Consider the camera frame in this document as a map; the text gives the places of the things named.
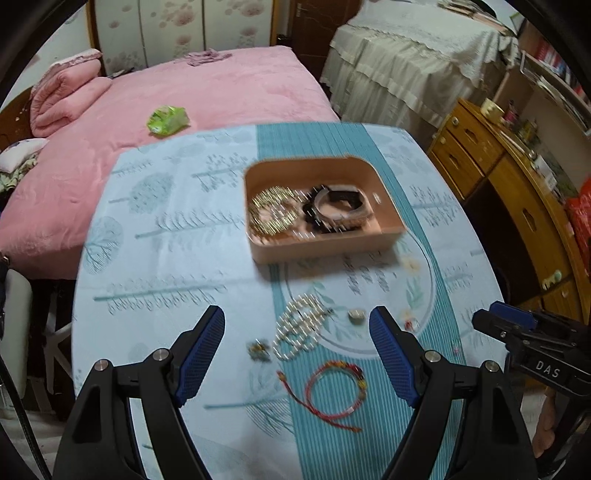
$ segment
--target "light blue tablecloth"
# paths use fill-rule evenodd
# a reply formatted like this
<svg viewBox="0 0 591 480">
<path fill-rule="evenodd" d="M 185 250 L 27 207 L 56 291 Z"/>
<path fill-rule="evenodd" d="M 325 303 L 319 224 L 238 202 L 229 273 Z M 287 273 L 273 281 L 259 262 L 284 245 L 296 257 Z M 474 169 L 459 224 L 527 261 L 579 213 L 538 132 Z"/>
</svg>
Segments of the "light blue tablecloth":
<svg viewBox="0 0 591 480">
<path fill-rule="evenodd" d="M 279 265 L 253 263 L 245 235 L 242 172 L 265 158 L 353 154 L 372 163 L 409 230 L 392 251 Z M 275 320 L 300 293 L 318 295 L 336 314 L 320 346 L 290 362 L 254 362 L 246 344 L 271 340 Z M 226 333 L 196 398 L 181 412 L 215 480 L 379 479 L 411 410 L 397 398 L 367 324 L 347 310 L 386 305 L 412 325 L 425 348 L 453 362 L 502 364 L 504 346 L 475 332 L 472 313 L 501 299 L 491 266 L 462 208 L 404 131 L 359 124 L 276 124 L 200 132 L 122 154 L 86 241 L 76 287 L 74 384 L 93 363 L 143 360 L 191 329 L 210 304 Z M 302 396 L 329 359 L 358 364 L 368 398 L 336 429 L 290 399 L 281 368 Z M 345 375 L 316 387 L 328 412 L 356 395 Z M 134 425 L 146 472 L 161 478 L 139 401 Z M 454 403 L 432 478 L 444 477 L 460 405 Z"/>
</svg>

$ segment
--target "headboard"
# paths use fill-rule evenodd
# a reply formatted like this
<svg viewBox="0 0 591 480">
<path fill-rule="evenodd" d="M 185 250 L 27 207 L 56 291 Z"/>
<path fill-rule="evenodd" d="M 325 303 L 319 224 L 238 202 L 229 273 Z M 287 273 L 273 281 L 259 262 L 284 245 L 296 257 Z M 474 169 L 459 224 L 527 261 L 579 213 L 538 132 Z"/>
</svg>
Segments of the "headboard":
<svg viewBox="0 0 591 480">
<path fill-rule="evenodd" d="M 0 151 L 19 140 L 32 138 L 29 109 L 31 89 L 28 88 L 0 112 Z"/>
</svg>

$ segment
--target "wardrobe door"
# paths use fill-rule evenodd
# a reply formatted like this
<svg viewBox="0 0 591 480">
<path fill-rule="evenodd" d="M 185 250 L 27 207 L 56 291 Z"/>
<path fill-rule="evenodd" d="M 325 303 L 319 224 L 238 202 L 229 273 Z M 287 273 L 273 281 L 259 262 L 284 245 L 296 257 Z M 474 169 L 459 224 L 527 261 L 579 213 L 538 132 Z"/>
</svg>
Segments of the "wardrobe door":
<svg viewBox="0 0 591 480">
<path fill-rule="evenodd" d="M 268 47 L 273 0 L 203 0 L 205 48 Z"/>
<path fill-rule="evenodd" d="M 203 50 L 201 0 L 140 0 L 149 66 Z"/>
<path fill-rule="evenodd" d="M 146 68 L 137 0 L 95 0 L 95 15 L 107 75 Z"/>
</svg>

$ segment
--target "teal stripe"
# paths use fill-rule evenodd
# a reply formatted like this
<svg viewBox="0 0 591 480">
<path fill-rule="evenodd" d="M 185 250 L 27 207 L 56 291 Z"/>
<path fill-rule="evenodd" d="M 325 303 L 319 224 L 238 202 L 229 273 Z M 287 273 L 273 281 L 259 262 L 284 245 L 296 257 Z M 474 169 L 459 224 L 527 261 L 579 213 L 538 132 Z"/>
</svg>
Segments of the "teal stripe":
<svg viewBox="0 0 591 480">
<path fill-rule="evenodd" d="M 436 301 L 431 320 L 420 335 L 421 344 L 425 349 L 435 349 L 448 359 L 465 364 L 457 322 L 431 246 L 392 169 L 363 125 L 274 124 L 257 126 L 256 131 L 259 159 L 352 154 L 364 158 L 374 166 L 395 199 L 404 222 L 423 244 L 434 267 Z M 272 265 L 269 270 L 275 313 L 280 315 L 286 305 L 281 289 L 281 266 Z M 454 354 L 454 345 L 460 349 L 459 353 Z M 297 395 L 303 395 L 302 390 L 310 375 L 330 359 L 354 362 L 365 372 L 368 398 L 362 408 L 341 421 L 343 424 L 361 426 L 363 432 L 355 434 L 331 427 L 290 400 L 304 479 L 379 479 L 404 434 L 412 411 L 396 397 L 379 360 L 348 358 L 322 346 L 282 364 L 288 382 Z M 315 389 L 317 397 L 314 397 L 314 401 L 322 411 L 338 411 L 355 396 L 356 388 L 350 379 L 331 375 L 321 382 Z M 460 411 L 461 402 L 455 401 L 431 476 L 434 480 L 444 478 L 447 471 Z"/>
</svg>

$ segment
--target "purple cloth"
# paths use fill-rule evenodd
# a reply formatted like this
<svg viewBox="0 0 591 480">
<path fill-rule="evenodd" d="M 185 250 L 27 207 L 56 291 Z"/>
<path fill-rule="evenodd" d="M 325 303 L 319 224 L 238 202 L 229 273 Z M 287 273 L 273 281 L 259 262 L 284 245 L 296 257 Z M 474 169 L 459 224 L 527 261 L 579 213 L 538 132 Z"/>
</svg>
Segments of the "purple cloth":
<svg viewBox="0 0 591 480">
<path fill-rule="evenodd" d="M 182 60 L 187 60 L 187 63 L 191 65 L 191 67 L 197 67 L 199 65 L 203 65 L 204 63 L 211 63 L 213 61 L 220 61 L 231 57 L 231 53 L 219 53 L 218 51 L 208 48 L 205 51 L 192 51 L 187 53 Z"/>
</svg>

